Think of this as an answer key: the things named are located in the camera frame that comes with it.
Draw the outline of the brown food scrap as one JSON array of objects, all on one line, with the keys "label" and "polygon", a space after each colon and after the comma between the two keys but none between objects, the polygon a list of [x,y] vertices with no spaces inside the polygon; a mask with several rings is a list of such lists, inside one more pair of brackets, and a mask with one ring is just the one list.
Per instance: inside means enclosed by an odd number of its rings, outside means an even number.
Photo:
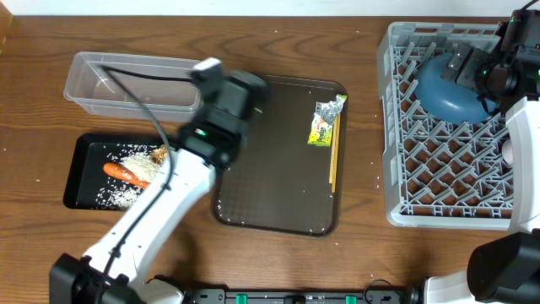
[{"label": "brown food scrap", "polygon": [[164,161],[167,159],[169,155],[169,149],[162,144],[157,149],[153,149],[149,153],[149,157],[151,161],[153,161],[155,164],[162,165]]}]

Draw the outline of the large dark blue bowl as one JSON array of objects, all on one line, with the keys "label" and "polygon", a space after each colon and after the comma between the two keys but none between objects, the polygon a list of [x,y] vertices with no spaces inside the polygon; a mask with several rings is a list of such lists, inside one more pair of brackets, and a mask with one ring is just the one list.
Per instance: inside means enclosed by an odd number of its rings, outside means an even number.
[{"label": "large dark blue bowl", "polygon": [[417,72],[418,84],[414,94],[421,106],[435,118],[453,124],[478,123],[489,119],[491,112],[498,107],[496,103],[486,100],[488,111],[485,111],[475,92],[441,77],[452,56],[451,52],[447,52],[432,57]]}]

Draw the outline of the silver green snack wrapper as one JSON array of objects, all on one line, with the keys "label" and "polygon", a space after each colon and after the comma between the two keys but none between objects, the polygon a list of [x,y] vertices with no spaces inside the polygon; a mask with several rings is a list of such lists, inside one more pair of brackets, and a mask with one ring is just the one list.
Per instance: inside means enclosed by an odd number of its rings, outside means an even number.
[{"label": "silver green snack wrapper", "polygon": [[317,101],[307,144],[319,147],[331,146],[334,123],[347,99],[346,95],[337,94],[335,100]]}]

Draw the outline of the orange carrot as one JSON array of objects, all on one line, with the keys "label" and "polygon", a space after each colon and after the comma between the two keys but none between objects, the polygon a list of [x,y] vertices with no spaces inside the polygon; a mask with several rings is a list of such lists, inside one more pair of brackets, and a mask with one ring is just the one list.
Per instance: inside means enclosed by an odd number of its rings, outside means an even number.
[{"label": "orange carrot", "polygon": [[148,182],[140,180],[138,177],[136,177],[134,173],[132,173],[125,167],[115,163],[105,163],[103,165],[103,171],[108,176],[114,177],[124,182],[128,182],[142,189],[147,188],[149,185]]}]

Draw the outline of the pile of white rice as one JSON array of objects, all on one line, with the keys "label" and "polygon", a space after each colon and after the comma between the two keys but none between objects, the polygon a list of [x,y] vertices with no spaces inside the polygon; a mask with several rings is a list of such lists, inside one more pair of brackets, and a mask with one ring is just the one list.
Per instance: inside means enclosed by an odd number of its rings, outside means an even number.
[{"label": "pile of white rice", "polygon": [[[161,165],[155,164],[149,157],[156,145],[117,144],[118,153],[107,154],[106,163],[121,165],[134,173],[142,181],[150,184],[157,176]],[[128,182],[106,175],[105,185],[100,186],[94,201],[97,209],[127,210],[137,200],[144,189]]]}]

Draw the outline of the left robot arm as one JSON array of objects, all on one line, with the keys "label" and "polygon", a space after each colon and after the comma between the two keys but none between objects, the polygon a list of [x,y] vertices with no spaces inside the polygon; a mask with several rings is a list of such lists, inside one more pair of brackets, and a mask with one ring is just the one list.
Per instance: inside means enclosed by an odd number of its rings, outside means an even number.
[{"label": "left robot arm", "polygon": [[183,292],[145,278],[189,209],[212,188],[246,140],[253,106],[207,104],[180,130],[156,178],[81,258],[63,254],[49,274],[51,303],[181,303]]}]

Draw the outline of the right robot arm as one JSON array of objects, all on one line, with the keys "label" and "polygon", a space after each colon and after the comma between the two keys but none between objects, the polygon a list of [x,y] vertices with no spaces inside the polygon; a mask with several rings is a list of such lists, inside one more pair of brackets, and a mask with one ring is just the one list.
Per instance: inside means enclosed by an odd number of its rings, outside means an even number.
[{"label": "right robot arm", "polygon": [[503,117],[509,138],[502,157],[512,168],[512,210],[507,235],[477,247],[467,269],[432,277],[425,303],[537,303],[539,301],[539,53],[485,52],[459,44],[425,63],[418,97],[451,122]]}]

